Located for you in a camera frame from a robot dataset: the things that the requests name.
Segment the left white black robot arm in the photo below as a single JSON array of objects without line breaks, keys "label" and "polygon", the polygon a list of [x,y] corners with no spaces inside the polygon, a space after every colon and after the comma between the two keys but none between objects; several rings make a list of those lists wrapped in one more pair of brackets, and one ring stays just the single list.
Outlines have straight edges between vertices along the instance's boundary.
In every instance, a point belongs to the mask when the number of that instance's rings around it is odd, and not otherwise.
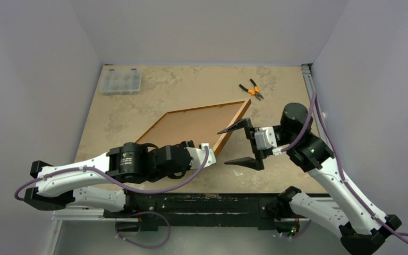
[{"label": "left white black robot arm", "polygon": [[180,179],[187,171],[202,170],[207,158],[208,149],[196,148],[192,141],[163,147],[128,142],[69,165],[34,161],[30,170],[33,179],[18,188],[14,196],[38,210],[60,210],[85,201],[85,188],[93,185],[113,183],[128,189],[127,183]]}]

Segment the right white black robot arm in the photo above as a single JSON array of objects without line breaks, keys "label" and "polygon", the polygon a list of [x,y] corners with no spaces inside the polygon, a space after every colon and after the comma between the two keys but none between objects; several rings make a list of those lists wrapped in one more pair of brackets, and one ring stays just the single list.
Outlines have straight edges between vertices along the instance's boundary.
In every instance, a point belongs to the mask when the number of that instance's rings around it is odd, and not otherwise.
[{"label": "right white black robot arm", "polygon": [[231,165],[264,169],[263,160],[286,153],[289,159],[316,180],[337,203],[323,205],[296,187],[289,187],[270,210],[283,216],[300,215],[331,231],[350,254],[373,254],[401,226],[396,215],[375,206],[337,166],[334,152],[311,132],[311,111],[300,103],[284,107],[280,124],[254,127],[249,118],[238,120],[225,132],[243,129],[253,157],[230,160]]}]

